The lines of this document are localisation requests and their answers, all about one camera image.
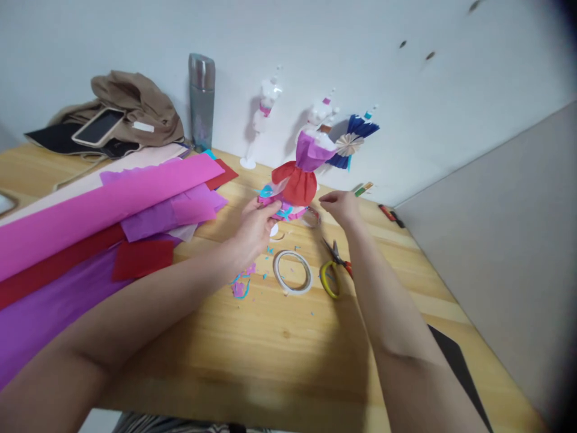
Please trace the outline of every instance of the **gray partition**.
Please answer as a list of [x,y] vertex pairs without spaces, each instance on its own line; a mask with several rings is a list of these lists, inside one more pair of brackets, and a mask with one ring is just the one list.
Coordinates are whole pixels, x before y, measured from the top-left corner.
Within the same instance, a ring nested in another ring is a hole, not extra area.
[[513,379],[551,421],[577,316],[577,103],[397,211]]

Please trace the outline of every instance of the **yellow scissors handle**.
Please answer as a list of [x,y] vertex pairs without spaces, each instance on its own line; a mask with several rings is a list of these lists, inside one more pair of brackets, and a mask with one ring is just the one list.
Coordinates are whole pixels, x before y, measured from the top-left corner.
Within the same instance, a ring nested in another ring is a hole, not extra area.
[[320,268],[320,282],[323,285],[325,291],[329,294],[329,296],[333,299],[338,299],[339,295],[336,295],[333,293],[333,291],[331,290],[331,287],[329,285],[329,282],[326,280],[326,271],[328,269],[328,267],[331,266],[333,273],[335,274],[335,281],[337,283],[337,287],[338,287],[338,292],[340,294],[341,292],[341,284],[340,281],[338,280],[338,273],[337,273],[337,264],[335,262],[333,262],[332,260],[326,262],[321,268]]

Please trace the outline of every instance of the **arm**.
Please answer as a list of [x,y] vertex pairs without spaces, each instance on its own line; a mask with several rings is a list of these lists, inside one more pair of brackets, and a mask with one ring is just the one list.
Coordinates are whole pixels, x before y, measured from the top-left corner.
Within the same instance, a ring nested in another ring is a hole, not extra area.
[[369,233],[354,194],[335,191],[320,201],[349,242],[355,291],[391,429],[486,432],[411,296]]
[[111,376],[138,349],[253,262],[279,208],[259,209],[253,200],[233,238],[130,284],[84,314],[0,393],[0,431],[76,432]]

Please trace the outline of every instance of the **stainless steel bottle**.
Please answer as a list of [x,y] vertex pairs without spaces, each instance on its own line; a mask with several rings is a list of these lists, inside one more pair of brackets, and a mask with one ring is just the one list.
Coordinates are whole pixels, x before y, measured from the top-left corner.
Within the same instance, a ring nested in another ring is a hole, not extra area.
[[212,149],[215,116],[215,61],[202,54],[190,54],[188,72],[191,93],[192,142],[194,150]]

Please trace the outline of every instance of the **hand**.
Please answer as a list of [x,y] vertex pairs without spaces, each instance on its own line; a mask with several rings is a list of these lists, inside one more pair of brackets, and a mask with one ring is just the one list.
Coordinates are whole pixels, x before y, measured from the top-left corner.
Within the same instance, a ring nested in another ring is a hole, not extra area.
[[240,227],[234,235],[234,239],[239,244],[239,248],[242,249],[249,265],[269,243],[270,231],[278,222],[271,217],[280,210],[281,205],[282,203],[277,200],[263,207],[258,202],[258,198],[255,197],[242,210]]
[[323,195],[319,202],[343,228],[362,221],[359,201],[352,192],[332,191]]

